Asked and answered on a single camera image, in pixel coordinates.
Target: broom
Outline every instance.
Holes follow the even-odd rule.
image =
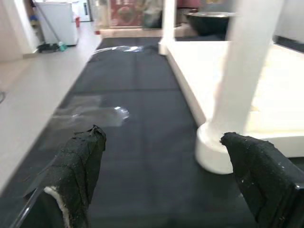
[[[41,15],[43,16],[44,20],[46,21],[47,25],[49,26],[49,28],[51,29],[51,31],[53,32],[57,42],[58,42],[58,46],[59,46],[59,50],[60,51],[65,51],[67,49],[67,46],[60,41],[59,36],[57,35],[57,33],[55,32],[53,26],[51,25],[51,23],[49,22],[47,16],[45,15],[45,13],[43,12],[42,8],[37,4],[37,2],[35,0],[33,0],[35,6],[37,7],[37,9],[41,12]]]

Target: black basin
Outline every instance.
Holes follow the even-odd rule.
[[[235,13],[226,12],[189,12],[186,17],[200,36],[226,34],[228,23]]]

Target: white pillar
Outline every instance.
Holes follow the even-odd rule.
[[[167,45],[175,41],[176,0],[164,0],[162,13],[162,38],[159,42],[159,53],[167,54]]]
[[[284,0],[238,3],[213,118],[198,129],[197,161],[211,172],[232,173],[228,152],[219,140],[225,132],[243,132],[283,3]]]

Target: white platform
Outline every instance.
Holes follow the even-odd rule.
[[[167,58],[199,126],[213,117],[228,47],[227,41],[167,45]],[[245,135],[269,140],[287,157],[304,156],[303,69],[303,54],[272,45],[245,127]]]

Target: black rubber mat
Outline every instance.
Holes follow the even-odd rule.
[[[233,176],[209,173],[196,163],[197,126],[166,58],[158,55],[158,41],[104,39],[99,48],[144,49],[93,56],[59,107],[69,107],[77,96],[100,96],[99,107],[129,112],[121,126],[100,126],[107,143],[89,211],[92,228],[255,228]],[[81,130],[57,127],[45,128],[4,197],[22,196],[62,139]]]

